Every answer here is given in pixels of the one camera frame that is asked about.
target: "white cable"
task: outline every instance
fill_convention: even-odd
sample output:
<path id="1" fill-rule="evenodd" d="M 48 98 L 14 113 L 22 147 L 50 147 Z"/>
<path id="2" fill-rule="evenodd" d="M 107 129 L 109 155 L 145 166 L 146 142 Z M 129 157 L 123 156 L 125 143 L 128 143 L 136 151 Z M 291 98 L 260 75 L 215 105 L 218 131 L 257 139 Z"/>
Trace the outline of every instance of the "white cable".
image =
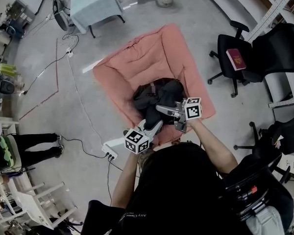
<path id="1" fill-rule="evenodd" d="M 71 39 L 74 40 L 74 43 L 73 43 L 72 45 L 70 45 L 70 43 L 69 43 L 67 46 L 70 47 L 70 48 L 72 49 L 72 47 L 75 46 L 75 44 L 76 44 L 76 42 L 77 42 L 77 37 L 74 36 L 74 35 L 73 35 L 73 36 L 69 36 L 69 37 L 67 37 L 66 40 L 62 41 L 62 42 L 60 43 L 60 45 L 58 46 L 58 48 L 59 48 L 60 46 L 62 46 L 62 45 L 66 45 L 66 43 L 67 43 L 67 42 L 70 42 Z"/>
<path id="2" fill-rule="evenodd" d="M 90 118 L 89 118 L 89 116 L 88 116 L 88 114 L 87 114 L 87 112 L 86 112 L 86 110 L 85 110 L 84 104 L 83 104 L 82 99 L 81 99 L 81 97 L 80 97 L 80 94 L 79 94 L 79 92 L 78 92 L 78 90 L 77 90 L 77 86 L 76 86 L 75 78 L 74 78 L 74 73 L 73 73 L 73 69 L 72 69 L 71 64 L 70 64 L 69 56 L 67 56 L 67 60 L 68 60 L 69 66 L 70 66 L 70 68 L 71 68 L 72 77 L 73 77 L 73 82 L 74 82 L 74 85 L 75 85 L 76 92 L 77 92 L 77 94 L 78 94 L 78 98 L 79 98 L 80 104 L 81 104 L 82 107 L 83 107 L 84 113 L 85 113 L 85 115 L 86 115 L 86 117 L 87 117 L 87 119 L 88 119 L 88 121 L 89 121 L 89 124 L 90 124 L 92 130 L 98 135 L 98 137 L 99 137 L 99 139 L 100 139 L 100 144 L 101 144 L 101 146 L 103 146 L 103 144 L 102 144 L 102 138 L 101 138 L 100 134 L 94 129 L 94 127 L 93 127 L 93 123 L 91 122 L 91 120 L 90 120 Z"/>

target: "white table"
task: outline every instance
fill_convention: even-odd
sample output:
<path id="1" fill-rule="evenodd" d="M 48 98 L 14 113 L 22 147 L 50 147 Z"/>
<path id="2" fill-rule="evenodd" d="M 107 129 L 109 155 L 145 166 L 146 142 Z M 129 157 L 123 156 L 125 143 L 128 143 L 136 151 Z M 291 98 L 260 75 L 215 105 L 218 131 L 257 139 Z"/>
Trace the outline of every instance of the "white table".
<path id="1" fill-rule="evenodd" d="M 95 38 L 92 24 L 102 21 L 108 17 L 117 15 L 122 22 L 123 8 L 118 0 L 71 0 L 70 17 L 82 34 L 86 34 L 87 27 Z"/>
<path id="2" fill-rule="evenodd" d="M 44 184 L 37 185 L 35 187 L 25 190 L 24 192 L 19 191 L 17 192 L 17 198 L 22 205 L 23 211 L 26 212 L 32 220 L 34 220 L 38 224 L 41 224 L 53 230 L 55 227 L 57 227 L 58 224 L 60 224 L 63 220 L 65 220 L 68 216 L 70 216 L 74 211 L 76 211 L 77 207 L 73 207 L 72 209 L 67 211 L 65 214 L 63 214 L 60 218 L 58 218 L 56 221 L 52 223 L 48 215 L 46 214 L 45 210 L 41 207 L 43 202 L 39 202 L 39 198 L 53 192 L 56 189 L 63 187 L 64 183 L 62 182 L 58 184 L 57 186 L 51 187 L 48 190 L 45 190 L 44 192 L 34 196 L 28 194 L 29 191 L 33 189 L 37 189 L 43 185 Z"/>

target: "human arm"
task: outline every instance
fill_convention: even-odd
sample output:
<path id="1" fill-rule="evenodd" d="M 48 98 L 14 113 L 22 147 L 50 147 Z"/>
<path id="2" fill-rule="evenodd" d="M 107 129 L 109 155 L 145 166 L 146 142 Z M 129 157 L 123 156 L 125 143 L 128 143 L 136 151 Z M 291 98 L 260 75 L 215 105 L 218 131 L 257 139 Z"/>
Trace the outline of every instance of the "human arm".
<path id="1" fill-rule="evenodd" d="M 199 119 L 189 120 L 188 124 L 197 134 L 210 161 L 220 173 L 229 173 L 238 165 L 232 152 Z"/>
<path id="2" fill-rule="evenodd" d="M 131 152 L 112 195 L 111 206 L 126 208 L 134 192 L 138 155 Z"/>

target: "cable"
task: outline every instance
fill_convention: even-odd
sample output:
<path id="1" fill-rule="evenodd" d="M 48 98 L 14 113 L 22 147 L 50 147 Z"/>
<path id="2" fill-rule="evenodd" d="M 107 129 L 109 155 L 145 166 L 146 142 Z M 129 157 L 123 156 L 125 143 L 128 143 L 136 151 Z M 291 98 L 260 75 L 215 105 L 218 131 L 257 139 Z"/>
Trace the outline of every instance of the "cable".
<path id="1" fill-rule="evenodd" d="M 45 20 L 46 20 L 46 19 L 43 19 L 39 24 L 37 24 L 37 25 L 36 25 L 35 27 L 33 27 L 29 32 L 27 32 L 27 33 L 23 36 L 23 39 L 24 39 L 25 37 L 27 37 L 27 35 L 28 35 L 30 32 L 32 32 L 32 30 L 33 30 L 34 28 L 36 28 L 38 25 L 42 24 Z"/>
<path id="2" fill-rule="evenodd" d="M 102 144 L 102 138 L 101 138 L 100 134 L 94 129 L 94 127 L 93 127 L 93 123 L 91 122 L 91 120 L 90 120 L 90 118 L 89 118 L 89 116 L 88 116 L 88 114 L 87 114 L 87 112 L 86 112 L 86 109 L 85 109 L 85 106 L 84 106 L 84 104 L 83 104 L 82 98 L 80 97 L 80 94 L 79 94 L 79 92 L 78 92 L 78 90 L 77 90 L 77 86 L 76 86 L 76 82 L 75 82 L 75 78 L 74 78 L 73 69 L 72 69 L 72 67 L 71 67 L 71 64 L 70 64 L 69 58 L 67 58 L 67 59 L 68 59 L 69 66 L 70 66 L 70 68 L 71 68 L 72 77 L 73 77 L 73 82 L 74 82 L 74 85 L 75 85 L 75 89 L 76 89 L 76 92 L 77 92 L 77 95 L 78 95 L 78 98 L 79 98 L 80 104 L 82 105 L 82 108 L 83 108 L 83 110 L 84 110 L 84 113 L 85 113 L 85 115 L 86 115 L 86 117 L 87 117 L 87 119 L 88 119 L 88 121 L 89 121 L 89 124 L 90 124 L 92 130 L 98 135 L 98 137 L 99 137 L 99 139 L 100 139 L 100 144 L 101 144 L 101 146 L 103 146 L 103 144 Z"/>
<path id="3" fill-rule="evenodd" d="M 19 166 L 19 167 L 15 167 L 15 168 L 8 168 L 8 169 L 4 169 L 4 170 L 1 170 L 0 171 L 0 174 L 2 175 L 2 173 L 6 173 L 6 172 L 9 172 L 9 171 L 13 171 L 13 170 L 16 170 L 18 168 L 23 168 L 23 166 Z"/>
<path id="4" fill-rule="evenodd" d="M 110 196 L 110 200 L 111 200 L 110 206 L 112 204 L 112 197 L 111 197 L 110 188 L 109 188 L 109 171 L 110 171 L 110 164 L 111 164 L 112 159 L 113 159 L 113 157 L 110 160 L 108 158 L 109 166 L 108 166 L 108 175 L 107 175 L 108 192 L 109 192 L 109 196 Z"/>
<path id="5" fill-rule="evenodd" d="M 74 31 L 75 31 L 75 29 L 76 29 L 76 25 L 74 26 L 74 29 L 72 30 L 71 33 L 66 33 L 66 34 L 62 37 L 62 40 L 69 40 L 70 37 L 77 37 L 77 42 L 76 42 L 75 46 L 74 46 L 74 47 L 70 47 L 70 46 L 69 46 L 69 47 L 71 48 L 71 50 L 74 50 L 75 47 L 77 46 L 78 42 L 79 42 L 79 37 L 78 37 L 78 35 L 77 35 L 77 34 L 73 34 Z"/>
<path id="6" fill-rule="evenodd" d="M 57 61 L 59 61 L 59 60 L 61 60 L 62 58 L 64 58 L 65 57 L 65 55 L 66 55 L 67 53 L 65 53 L 64 54 L 64 56 L 63 57 L 61 57 L 61 58 L 59 58 L 59 59 L 57 59 L 57 60 L 54 60 L 53 62 L 51 62 L 50 64 L 48 64 L 47 65 L 47 67 L 46 68 L 44 68 L 39 74 L 38 74 L 38 76 L 36 76 L 36 78 L 34 79 L 34 81 L 30 84 L 30 86 L 29 86 L 29 88 L 26 90 L 26 91 L 24 91 L 23 92 L 23 94 L 24 95 L 26 95 L 27 94 L 27 92 L 29 91 L 29 89 L 31 88 L 31 86 L 35 83 L 35 81 L 37 80 L 37 78 L 50 66 L 50 65 L 52 65 L 53 63 L 55 63 L 55 62 L 57 62 Z"/>
<path id="7" fill-rule="evenodd" d="M 85 149 L 84 149 L 84 144 L 83 144 L 83 141 L 82 140 L 80 140 L 80 139 L 66 139 L 64 136 L 62 136 L 63 137 L 63 139 L 65 139 L 66 141 L 74 141 L 74 140 L 76 140 L 76 141 L 80 141 L 81 143 L 82 143 L 82 149 L 83 149 L 83 152 L 85 152 L 87 155 L 89 155 L 89 156 L 93 156 L 93 157 L 95 157 L 95 158 L 98 158 L 98 159 L 104 159 L 106 156 L 108 156 L 108 154 L 106 154 L 104 157 L 98 157 L 98 156 L 96 156 L 96 155 L 94 155 L 94 154 L 90 154 L 90 153 L 88 153 L 88 152 L 86 152 L 85 151 Z"/>

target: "person's leg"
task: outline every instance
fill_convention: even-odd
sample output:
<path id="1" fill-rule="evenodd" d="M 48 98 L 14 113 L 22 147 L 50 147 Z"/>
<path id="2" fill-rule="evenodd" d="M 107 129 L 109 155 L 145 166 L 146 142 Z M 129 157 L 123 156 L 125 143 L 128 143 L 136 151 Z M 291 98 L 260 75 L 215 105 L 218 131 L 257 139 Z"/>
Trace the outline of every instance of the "person's leg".
<path id="1" fill-rule="evenodd" d="M 16 145 L 20 150 L 26 150 L 40 143 L 53 143 L 57 141 L 55 133 L 13 135 Z"/>
<path id="2" fill-rule="evenodd" d="M 58 157 L 62 153 L 61 147 L 52 147 L 46 151 L 21 151 L 22 167 L 35 165 L 43 160 Z"/>

